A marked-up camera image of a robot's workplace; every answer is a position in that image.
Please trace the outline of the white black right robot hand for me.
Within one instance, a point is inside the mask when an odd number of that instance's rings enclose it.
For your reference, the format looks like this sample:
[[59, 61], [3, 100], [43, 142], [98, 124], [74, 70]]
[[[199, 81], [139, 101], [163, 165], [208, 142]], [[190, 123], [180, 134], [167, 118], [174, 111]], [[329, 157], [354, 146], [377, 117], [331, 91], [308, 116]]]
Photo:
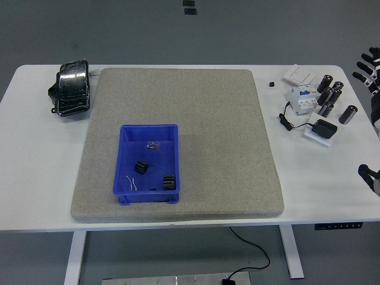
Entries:
[[[358, 72], [354, 72], [352, 75], [360, 80], [371, 93], [370, 121], [375, 128], [379, 129], [379, 47], [370, 47], [369, 53], [370, 55], [363, 53], [362, 59], [371, 64], [372, 67], [363, 62], [357, 62], [357, 67], [367, 73], [369, 77], [365, 77]], [[366, 164], [361, 164], [358, 168], [358, 174], [370, 189], [379, 196], [379, 171], [375, 172]]]

